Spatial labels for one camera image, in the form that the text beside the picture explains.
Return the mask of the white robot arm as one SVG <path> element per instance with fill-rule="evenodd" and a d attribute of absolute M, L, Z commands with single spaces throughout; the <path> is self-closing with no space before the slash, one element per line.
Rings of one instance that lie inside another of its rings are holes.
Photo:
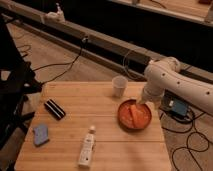
<path fill-rule="evenodd" d="M 159 102 L 166 90 L 190 102 L 200 110 L 213 114 L 213 85 L 180 74 L 180 62 L 174 57 L 150 60 L 144 70 L 147 80 L 139 104 Z"/>

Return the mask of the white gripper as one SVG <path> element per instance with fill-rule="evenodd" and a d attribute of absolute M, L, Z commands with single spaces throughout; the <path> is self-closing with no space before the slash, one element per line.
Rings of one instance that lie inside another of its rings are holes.
<path fill-rule="evenodd" d="M 137 100 L 137 104 L 143 105 L 146 102 L 153 102 L 154 108 L 159 109 L 161 106 L 160 100 L 162 99 L 163 95 L 164 95 L 163 89 L 153 85 L 146 84 L 141 93 L 141 100 Z"/>

